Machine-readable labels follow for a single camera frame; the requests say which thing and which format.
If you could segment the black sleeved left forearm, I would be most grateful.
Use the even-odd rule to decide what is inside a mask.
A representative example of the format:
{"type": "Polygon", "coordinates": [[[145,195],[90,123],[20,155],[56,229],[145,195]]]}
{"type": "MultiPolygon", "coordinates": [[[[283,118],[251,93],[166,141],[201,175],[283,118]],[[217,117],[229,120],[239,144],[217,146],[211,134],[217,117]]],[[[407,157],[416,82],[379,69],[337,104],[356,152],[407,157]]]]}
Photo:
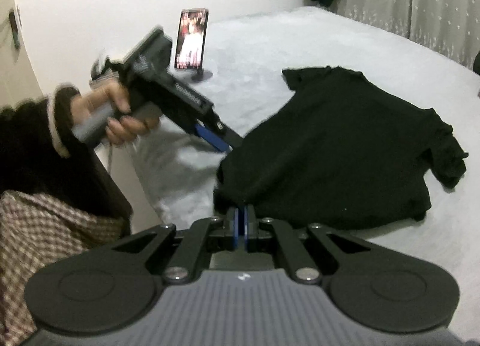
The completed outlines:
{"type": "Polygon", "coordinates": [[[1,191],[44,193],[97,217],[128,219],[132,206],[95,150],[72,134],[70,103],[78,94],[62,85],[1,110],[1,191]]]}

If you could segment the person left hand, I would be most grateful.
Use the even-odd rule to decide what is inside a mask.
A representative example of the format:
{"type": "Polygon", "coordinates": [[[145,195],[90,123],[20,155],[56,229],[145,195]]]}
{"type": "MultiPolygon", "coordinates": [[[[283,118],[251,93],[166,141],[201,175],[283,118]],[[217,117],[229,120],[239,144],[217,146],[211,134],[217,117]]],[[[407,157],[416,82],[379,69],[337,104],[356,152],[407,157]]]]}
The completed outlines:
{"type": "Polygon", "coordinates": [[[72,133],[83,144],[96,147],[131,143],[158,128],[162,113],[152,104],[131,109],[128,90],[111,78],[86,95],[72,98],[72,133]]]}

